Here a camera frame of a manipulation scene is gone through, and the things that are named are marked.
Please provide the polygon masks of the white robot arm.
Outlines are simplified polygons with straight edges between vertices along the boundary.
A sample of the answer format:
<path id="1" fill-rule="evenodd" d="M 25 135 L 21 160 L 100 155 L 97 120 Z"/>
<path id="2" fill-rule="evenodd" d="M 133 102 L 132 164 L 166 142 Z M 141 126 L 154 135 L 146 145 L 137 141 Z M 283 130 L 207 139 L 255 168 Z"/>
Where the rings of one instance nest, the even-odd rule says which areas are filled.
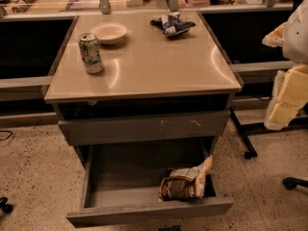
<path id="1" fill-rule="evenodd" d="M 279 131 L 308 103 L 308 0 L 303 0 L 288 20 L 267 34 L 262 43 L 281 47 L 283 56 L 295 63 L 287 71 L 277 71 L 266 111 L 265 127 Z"/>

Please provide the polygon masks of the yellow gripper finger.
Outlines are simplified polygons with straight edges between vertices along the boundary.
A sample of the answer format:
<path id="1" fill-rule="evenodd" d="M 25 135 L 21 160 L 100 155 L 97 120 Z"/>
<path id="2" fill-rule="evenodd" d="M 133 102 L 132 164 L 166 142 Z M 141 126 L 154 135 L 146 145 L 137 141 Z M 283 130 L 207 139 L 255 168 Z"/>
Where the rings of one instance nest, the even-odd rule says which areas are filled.
<path id="1" fill-rule="evenodd" d="M 278 70 L 266 111 L 265 127 L 274 131 L 287 127 L 307 103 L 308 65 L 296 64 L 288 71 Z"/>
<path id="2" fill-rule="evenodd" d="M 286 22 L 280 24 L 262 39 L 262 43 L 268 47 L 282 47 L 284 45 L 285 26 Z"/>

